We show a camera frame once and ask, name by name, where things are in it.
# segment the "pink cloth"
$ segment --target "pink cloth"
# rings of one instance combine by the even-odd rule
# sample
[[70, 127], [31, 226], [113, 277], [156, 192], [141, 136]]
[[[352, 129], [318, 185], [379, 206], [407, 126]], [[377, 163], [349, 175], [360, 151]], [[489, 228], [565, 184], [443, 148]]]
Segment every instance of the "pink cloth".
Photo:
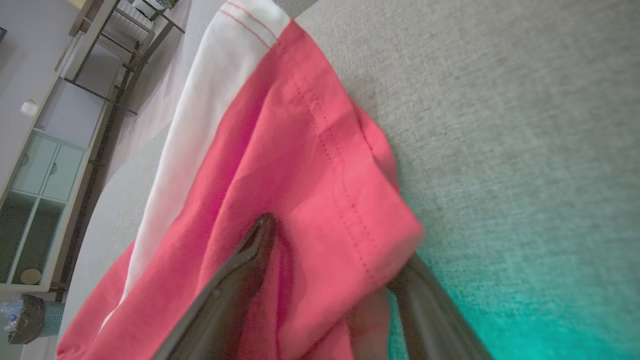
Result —
[[[139, 278], [123, 294], [137, 266], [132, 244], [78, 312], [58, 359], [152, 357], [268, 211], [279, 228], [238, 358], [352, 359], [348, 322], [357, 320], [346, 315], [399, 271], [423, 236], [399, 195], [384, 135], [346, 95], [315, 43], [293, 21], [276, 34], [258, 12], [233, 7], [246, 17], [221, 17], [242, 25], [266, 53], [223, 112], [179, 215]], [[382, 317], [386, 329], [376, 331], [384, 338], [388, 310], [369, 315]]]

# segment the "wall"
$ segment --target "wall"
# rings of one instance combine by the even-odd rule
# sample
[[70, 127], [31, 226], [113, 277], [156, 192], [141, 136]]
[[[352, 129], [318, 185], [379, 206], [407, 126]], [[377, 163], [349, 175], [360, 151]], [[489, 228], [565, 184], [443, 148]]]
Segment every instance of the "wall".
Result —
[[78, 9], [65, 0], [0, 0], [0, 191], [6, 186], [32, 119], [22, 103], [42, 100]]

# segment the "clothing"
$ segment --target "clothing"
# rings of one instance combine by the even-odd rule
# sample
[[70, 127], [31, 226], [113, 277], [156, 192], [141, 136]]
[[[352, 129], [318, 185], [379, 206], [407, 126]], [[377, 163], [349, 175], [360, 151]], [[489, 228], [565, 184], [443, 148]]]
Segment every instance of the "clothing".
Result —
[[[395, 172], [384, 135], [295, 22], [268, 0], [223, 5], [136, 241], [70, 324], [59, 359], [152, 357], [268, 211], [279, 228], [238, 358], [353, 358], [347, 322], [357, 322], [345, 315], [423, 236]], [[388, 310], [369, 313], [385, 314], [388, 332]]]

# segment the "cabinet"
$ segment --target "cabinet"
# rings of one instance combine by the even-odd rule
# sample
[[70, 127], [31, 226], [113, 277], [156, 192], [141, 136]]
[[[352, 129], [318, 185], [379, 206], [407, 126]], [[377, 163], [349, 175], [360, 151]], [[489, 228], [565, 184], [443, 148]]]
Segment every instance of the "cabinet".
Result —
[[3, 286], [37, 291], [42, 283], [48, 288], [53, 257], [58, 255], [54, 249], [61, 240], [61, 224], [70, 211], [68, 200], [85, 153], [64, 140], [32, 131], [0, 207]]
[[57, 147], [56, 142], [33, 135], [22, 155], [11, 188], [27, 193], [40, 193]]
[[67, 201], [71, 187], [82, 160], [83, 152], [66, 145], [60, 145], [56, 159], [51, 165], [49, 178], [42, 195], [53, 199]]

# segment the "seam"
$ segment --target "seam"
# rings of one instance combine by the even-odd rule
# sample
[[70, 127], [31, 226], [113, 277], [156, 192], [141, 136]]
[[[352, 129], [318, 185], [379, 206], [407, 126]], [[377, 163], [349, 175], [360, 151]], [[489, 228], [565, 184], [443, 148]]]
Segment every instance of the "seam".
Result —
[[267, 47], [267, 49], [269, 49], [269, 46], [267, 45], [267, 43], [260, 37], [258, 36], [258, 34], [256, 34], [253, 30], [251, 30], [245, 23], [243, 23], [242, 21], [238, 20], [238, 18], [234, 17], [233, 15], [231, 15], [230, 13], [226, 12], [225, 10], [218, 10], [220, 13], [225, 14], [226, 16], [230, 17], [231, 19], [233, 19], [234, 21], [236, 21], [238, 24], [242, 25], [243, 28], [247, 29], [247, 31], [249, 31], [250, 33], [254, 34], [255, 37], [258, 38], [258, 40], [260, 40], [261, 43], [264, 44], [264, 46]]
[[257, 22], [258, 24], [262, 25], [263, 28], [265, 28], [270, 34], [271, 36], [273, 36], [274, 39], [277, 39], [278, 37], [273, 33], [273, 31], [271, 29], [269, 29], [262, 21], [258, 20], [258, 18], [254, 17], [253, 14], [251, 14], [251, 12], [245, 8], [243, 8], [242, 6], [236, 4], [236, 3], [232, 3], [231, 1], [227, 1], [227, 4], [233, 6], [234, 8], [240, 9], [242, 11], [244, 11], [250, 18], [253, 19], [253, 21]]
[[[317, 105], [318, 111], [320, 112], [320, 115], [322, 115], [322, 117], [324, 118], [324, 123], [327, 126], [327, 130], [329, 132], [330, 139], [333, 142], [333, 145], [335, 146], [336, 151], [338, 152], [338, 157], [340, 158], [340, 160], [342, 162], [342, 166], [344, 168], [346, 168], [346, 166], [347, 166], [346, 160], [344, 159], [344, 156], [342, 155], [342, 151], [340, 151], [340, 147], [338, 146], [338, 143], [335, 141], [335, 137], [333, 135], [333, 130], [331, 129], [331, 125], [329, 124], [329, 120], [326, 118], [326, 115], [324, 114], [322, 105], [320, 103], [320, 99], [318, 98], [316, 93], [313, 91], [313, 88], [311, 87], [311, 82], [307, 79], [307, 77], [306, 77], [306, 75], [304, 75], [304, 73], [302, 73], [302, 77], [303, 77], [304, 82], [306, 82], [306, 85], [307, 85], [307, 88], [308, 88], [308, 92], [314, 97], [314, 100], [316, 101], [316, 105]], [[349, 192], [347, 191], [347, 185], [346, 185], [346, 183], [344, 181], [344, 176], [340, 176], [340, 180], [341, 180], [341, 183], [342, 183], [342, 189], [344, 191], [344, 195], [347, 197], [347, 201], [349, 202], [349, 205], [351, 205], [351, 209], [353, 210], [353, 213], [358, 218], [358, 221], [360, 222], [360, 226], [362, 226], [362, 229], [364, 230], [365, 234], [367, 235], [369, 241], [373, 244], [373, 246], [375, 248], [375, 251], [378, 253], [378, 256], [381, 257], [382, 253], [380, 252], [380, 248], [378, 247], [378, 243], [373, 240], [373, 236], [371, 236], [371, 232], [369, 231], [367, 226], [364, 224], [364, 221], [362, 220], [362, 216], [360, 215], [360, 212], [358, 212], [358, 208], [356, 208], [355, 201], [353, 201], [353, 199], [349, 195]]]
[[[279, 46], [282, 49], [280, 54], [282, 55], [283, 59], [287, 60], [287, 62], [289, 62], [291, 65], [293, 65], [292, 69], [295, 68], [296, 70], [298, 70], [298, 72], [302, 73], [302, 71], [301, 71], [300, 67], [298, 66], [298, 64], [296, 63], [296, 61], [295, 60], [292, 61], [290, 59], [289, 52], [287, 51], [287, 46], [285, 44], [281, 43], [281, 41], [279, 39], [276, 39], [275, 45]], [[339, 177], [340, 180], [342, 181], [342, 191], [345, 193], [345, 195], [349, 199], [349, 202], [351, 203], [351, 207], [355, 208], [355, 206], [353, 205], [353, 202], [350, 201], [349, 195], [346, 193], [346, 185], [344, 184], [344, 178], [342, 176], [338, 175], [337, 169], [335, 167], [334, 158], [332, 158], [331, 155], [329, 154], [327, 143], [322, 139], [322, 136], [320, 134], [320, 128], [319, 128], [319, 126], [317, 124], [317, 118], [311, 111], [311, 103], [302, 94], [302, 90], [300, 88], [300, 85], [296, 81], [295, 77], [296, 77], [295, 73], [292, 72], [292, 78], [291, 79], [292, 79], [293, 83], [296, 86], [296, 90], [297, 90], [298, 96], [302, 100], [303, 104], [305, 105], [305, 108], [307, 109], [307, 112], [309, 113], [309, 117], [311, 119], [311, 123], [313, 124], [313, 126], [316, 129], [316, 135], [318, 137], [318, 140], [320, 141], [320, 144], [323, 146], [324, 153], [325, 153], [326, 157], [329, 159], [329, 162], [332, 164], [333, 173], [337, 177]], [[333, 139], [333, 145], [337, 148], [337, 145], [335, 144], [335, 139]], [[351, 240], [351, 246], [353, 246], [354, 250], [356, 251], [356, 253], [358, 255], [358, 258], [360, 260], [360, 264], [362, 265], [362, 268], [365, 270], [365, 273], [367, 274], [367, 277], [372, 282], [372, 284], [375, 287], [378, 287], [379, 286], [378, 281], [373, 276], [373, 273], [371, 272], [371, 270], [367, 266], [366, 262], [364, 261], [364, 258], [362, 257], [362, 253], [361, 253], [360, 247], [358, 246], [358, 242], [355, 240], [355, 237], [353, 236], [353, 233], [351, 232], [351, 229], [349, 228], [349, 226], [347, 225], [344, 217], [342, 216], [342, 212], [343, 211], [341, 211], [340, 208], [338, 207], [338, 202], [335, 199], [335, 197], [333, 197], [333, 206], [336, 209], [336, 213], [338, 214], [338, 218], [339, 218], [340, 222], [342, 222], [342, 226], [346, 230], [347, 235], [349, 236], [349, 239]], [[368, 232], [368, 230], [366, 231], [366, 234], [368, 235], [369, 239], [371, 240], [371, 234]]]

